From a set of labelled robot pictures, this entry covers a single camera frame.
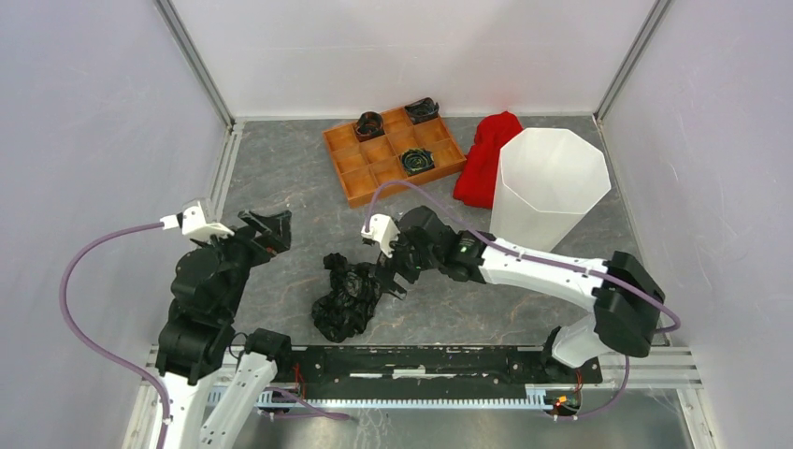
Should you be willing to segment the black trash bag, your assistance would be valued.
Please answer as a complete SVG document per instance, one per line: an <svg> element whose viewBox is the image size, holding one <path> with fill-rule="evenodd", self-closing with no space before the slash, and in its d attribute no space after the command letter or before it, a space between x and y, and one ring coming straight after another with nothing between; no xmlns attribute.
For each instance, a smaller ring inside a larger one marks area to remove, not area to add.
<svg viewBox="0 0 793 449"><path fill-rule="evenodd" d="M323 263L329 271L330 291L313 302L310 316L327 340L342 343L366 331L382 286L372 263L353 264L340 253L326 255Z"/></svg>

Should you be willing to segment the white plastic trash bin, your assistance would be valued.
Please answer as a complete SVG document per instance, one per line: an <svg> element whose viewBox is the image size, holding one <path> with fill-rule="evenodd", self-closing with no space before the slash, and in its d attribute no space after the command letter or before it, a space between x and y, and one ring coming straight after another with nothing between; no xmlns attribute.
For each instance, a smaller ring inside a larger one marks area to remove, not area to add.
<svg viewBox="0 0 793 449"><path fill-rule="evenodd" d="M500 150L489 232L549 252L612 190L603 151L564 128L526 128Z"/></svg>

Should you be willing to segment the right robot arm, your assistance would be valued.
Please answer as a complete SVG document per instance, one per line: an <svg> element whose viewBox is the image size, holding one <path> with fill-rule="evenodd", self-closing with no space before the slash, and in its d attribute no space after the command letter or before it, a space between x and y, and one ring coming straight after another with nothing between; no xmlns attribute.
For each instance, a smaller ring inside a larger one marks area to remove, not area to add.
<svg viewBox="0 0 793 449"><path fill-rule="evenodd" d="M436 270L456 282L520 287L584 310L584 318L552 331L543 345L541 372L553 382L609 352L650 353L665 295L630 253L616 251L608 259L544 253L480 231L455 231L426 206L398 220L373 214L361 236L379 247L378 275L398 294L405 290L396 276L414 283Z"/></svg>

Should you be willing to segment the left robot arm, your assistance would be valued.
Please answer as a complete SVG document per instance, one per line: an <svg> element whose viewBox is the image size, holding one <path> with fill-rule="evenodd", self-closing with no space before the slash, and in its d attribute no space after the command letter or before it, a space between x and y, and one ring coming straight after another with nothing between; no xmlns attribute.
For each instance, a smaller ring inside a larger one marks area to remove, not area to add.
<svg viewBox="0 0 793 449"><path fill-rule="evenodd" d="M162 220L196 247L175 267L158 337L155 368L166 392L160 397L164 427L152 448L232 447L265 388L293 371L290 338L257 329L246 339L231 384L205 412L252 269L288 251L292 241L289 210L268 216L244 210L238 218L242 227L213 222L196 201Z"/></svg>

